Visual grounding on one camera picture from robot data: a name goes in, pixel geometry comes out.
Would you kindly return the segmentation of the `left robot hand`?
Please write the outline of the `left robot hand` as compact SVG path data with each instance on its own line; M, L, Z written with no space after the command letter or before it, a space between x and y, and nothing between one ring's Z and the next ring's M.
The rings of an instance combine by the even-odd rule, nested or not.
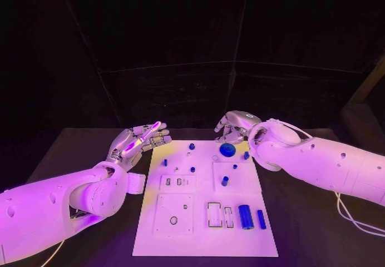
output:
M129 171L141 159L141 154L171 142L165 123L126 128L115 137L106 155L106 161Z

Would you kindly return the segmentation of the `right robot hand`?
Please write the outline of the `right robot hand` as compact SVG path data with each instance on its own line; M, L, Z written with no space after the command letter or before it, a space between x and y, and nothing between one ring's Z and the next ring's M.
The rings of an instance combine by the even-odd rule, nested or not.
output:
M245 111L229 111L223 115L214 127L214 132L223 130L223 134L216 138L216 142L239 144L249 136L252 127L260 123L260 119Z

